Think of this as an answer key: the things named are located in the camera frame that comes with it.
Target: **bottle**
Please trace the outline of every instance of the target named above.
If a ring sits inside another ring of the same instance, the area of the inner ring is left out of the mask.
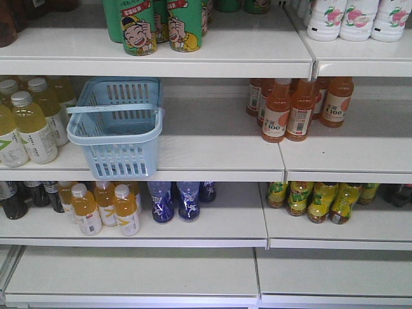
[[[336,224],[347,222],[352,213],[352,206],[361,195],[360,183],[340,183],[339,191],[329,212],[330,221]]]
[[[259,94],[259,100],[257,100],[257,125],[261,127],[265,119],[265,110],[269,94],[273,92],[275,80],[264,79],[262,89]]]
[[[32,92],[33,102],[40,106],[46,117],[57,146],[67,144],[69,142],[66,132],[68,116],[66,110],[61,108],[56,94],[48,88],[46,80],[40,77],[29,80],[28,87]]]
[[[113,200],[117,225],[124,236],[135,235],[140,228],[135,197],[127,185],[118,185]]]
[[[59,196],[59,186],[56,181],[42,182],[44,190],[46,190],[50,205],[55,212],[64,213],[63,205]]]
[[[12,103],[15,124],[30,159],[37,164],[54,160],[57,146],[41,108],[26,91],[14,93]]]
[[[15,182],[0,182],[0,202],[6,217],[11,220],[23,217],[28,210],[27,204],[17,192]]]
[[[71,194],[71,188],[78,184],[77,182],[59,182],[59,196],[60,201],[62,202],[62,206],[64,209],[64,213],[67,215],[68,219],[72,223],[77,223],[75,211],[73,209],[73,205],[71,200],[73,195]]]
[[[71,203],[75,211],[77,223],[85,235],[95,235],[102,228],[102,220],[98,213],[93,194],[83,183],[77,183],[71,188],[73,199]]]
[[[337,182],[317,182],[314,187],[312,202],[308,206],[308,218],[314,223],[322,223],[329,213],[330,205],[336,197]]]
[[[180,201],[179,216],[184,221],[194,221],[200,213],[199,208],[199,182],[177,182]]]
[[[294,142],[305,140],[314,108],[315,82],[301,79],[290,103],[290,113],[285,136]]]
[[[353,93],[351,77],[335,77],[329,85],[324,103],[321,124],[327,127],[341,127]]]
[[[152,197],[152,217],[158,223],[172,220],[174,209],[170,182],[147,182]]]
[[[262,125],[262,138],[270,143],[283,140],[290,111],[290,79],[276,79],[274,90],[269,94]]]
[[[96,182],[95,199],[100,213],[100,218],[104,225],[114,227],[117,225],[115,206],[113,198],[115,197],[115,186],[111,182]]]
[[[36,181],[24,181],[24,184],[30,190],[33,204],[37,207],[44,207],[49,205],[50,200],[47,195],[46,189],[41,182]]]
[[[352,42],[365,41],[372,32],[379,0],[348,0],[339,37]]]
[[[21,166],[28,161],[13,114],[2,103],[0,103],[0,160],[9,167]]]

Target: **light blue basket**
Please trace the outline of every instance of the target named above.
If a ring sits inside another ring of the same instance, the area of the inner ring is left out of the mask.
[[[68,125],[96,179],[151,176],[162,132],[162,84],[155,78],[97,77],[83,91]]]

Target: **white bottle cap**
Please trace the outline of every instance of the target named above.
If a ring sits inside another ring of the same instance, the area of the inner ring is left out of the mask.
[[[12,104],[19,108],[30,105],[33,102],[32,96],[27,91],[18,91],[12,94]]]
[[[6,79],[0,82],[0,92],[4,95],[12,95],[19,91],[19,85],[14,79]]]
[[[88,188],[84,185],[84,183],[77,183],[71,188],[71,194],[75,198],[83,198],[86,196],[88,192]]]
[[[33,92],[41,92],[47,89],[47,82],[41,77],[36,77],[35,79],[30,79],[28,81],[28,87]]]

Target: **shelf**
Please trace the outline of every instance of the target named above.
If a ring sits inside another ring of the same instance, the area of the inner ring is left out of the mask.
[[[305,141],[279,144],[287,179],[411,183],[411,116],[410,100],[353,99],[342,127],[314,120]]]
[[[253,251],[245,248],[27,247],[6,290],[7,306],[20,308],[227,308],[257,301]]]
[[[275,5],[265,15],[216,12],[200,50],[178,53],[164,43],[144,57],[109,40],[102,5],[82,5],[31,22],[1,48],[0,66],[2,74],[21,75],[309,77],[312,58]]]
[[[338,37],[319,42],[309,38],[292,8],[285,8],[292,24],[315,60],[314,76],[412,77],[412,20],[397,42],[349,42]]]
[[[217,183],[217,198],[200,204],[200,216],[187,223],[178,216],[166,224],[155,222],[151,198],[142,183],[143,212],[135,236],[121,235],[117,227],[105,227],[85,236],[65,214],[51,207],[30,207],[16,221],[0,214],[0,243],[33,246],[77,247],[265,247],[267,232],[256,183]]]
[[[261,308],[412,305],[412,252],[257,249],[256,256]]]
[[[410,203],[396,208],[379,193],[369,205],[355,204],[352,217],[343,225],[328,219],[314,224],[306,215],[293,217],[285,208],[271,208],[265,198],[266,184],[260,187],[270,248],[412,250]]]

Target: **beverage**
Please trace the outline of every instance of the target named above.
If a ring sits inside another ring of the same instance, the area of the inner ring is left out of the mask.
[[[83,183],[77,183],[71,188],[72,205],[77,223],[85,235],[95,235],[102,228],[102,220],[93,194]]]
[[[66,132],[68,116],[66,109],[60,106],[56,94],[48,88],[46,80],[40,77],[29,80],[28,87],[32,92],[33,102],[40,106],[46,117],[57,146],[67,144],[69,142]]]
[[[305,140],[308,135],[314,108],[315,82],[301,79],[292,95],[285,136],[294,142]]]
[[[133,193],[127,185],[118,185],[113,200],[116,211],[117,225],[124,236],[135,235],[140,228],[137,207]]]
[[[328,89],[324,103],[321,124],[327,127],[341,127],[353,93],[351,77],[335,77]]]
[[[269,94],[262,125],[262,138],[270,143],[283,140],[290,111],[290,79],[276,79],[274,90]]]
[[[37,207],[44,207],[49,205],[50,200],[47,195],[46,189],[41,182],[29,182],[24,181],[24,184],[30,190],[30,196],[32,197],[33,204]]]
[[[30,159],[37,164],[54,160],[57,146],[41,108],[26,91],[14,93],[12,103],[15,124]]]
[[[114,227],[117,225],[115,216],[115,186],[111,182],[96,182],[95,199],[104,225]]]

